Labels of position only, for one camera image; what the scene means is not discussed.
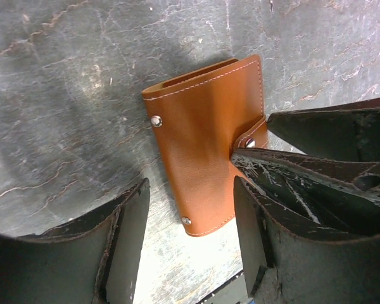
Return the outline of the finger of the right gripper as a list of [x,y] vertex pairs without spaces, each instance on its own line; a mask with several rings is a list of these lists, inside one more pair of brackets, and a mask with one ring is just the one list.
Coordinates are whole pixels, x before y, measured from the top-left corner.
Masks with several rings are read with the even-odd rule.
[[259,191],[316,224],[360,236],[380,233],[380,161],[238,148],[231,162]]
[[380,162],[380,108],[273,113],[267,126],[310,156]]

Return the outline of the brown leather card holder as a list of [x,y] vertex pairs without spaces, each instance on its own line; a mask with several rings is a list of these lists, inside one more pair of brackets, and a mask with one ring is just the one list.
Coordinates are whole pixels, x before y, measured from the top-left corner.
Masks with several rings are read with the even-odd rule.
[[234,218],[237,148],[265,148],[261,59],[254,54],[142,92],[185,232],[206,236]]

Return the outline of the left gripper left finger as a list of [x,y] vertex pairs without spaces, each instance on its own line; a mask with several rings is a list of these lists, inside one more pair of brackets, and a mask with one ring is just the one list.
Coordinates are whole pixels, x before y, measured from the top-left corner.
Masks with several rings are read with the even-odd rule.
[[132,303],[149,180],[43,234],[0,234],[0,303]]

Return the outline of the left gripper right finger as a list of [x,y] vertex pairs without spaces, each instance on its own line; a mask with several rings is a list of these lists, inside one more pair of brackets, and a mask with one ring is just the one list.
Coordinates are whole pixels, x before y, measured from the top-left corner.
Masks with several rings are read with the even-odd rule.
[[234,179],[246,290],[257,303],[380,303],[380,234],[326,227]]

